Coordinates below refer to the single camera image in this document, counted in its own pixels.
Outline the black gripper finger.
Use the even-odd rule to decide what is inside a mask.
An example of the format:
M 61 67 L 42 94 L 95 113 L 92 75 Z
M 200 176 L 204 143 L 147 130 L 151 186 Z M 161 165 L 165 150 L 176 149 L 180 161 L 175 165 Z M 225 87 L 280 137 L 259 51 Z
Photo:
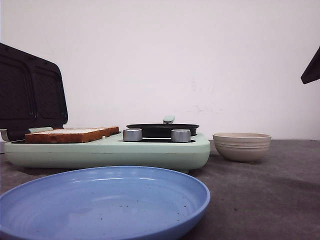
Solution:
M 300 79 L 303 84 L 308 84 L 320 79 L 320 47 L 317 49 Z

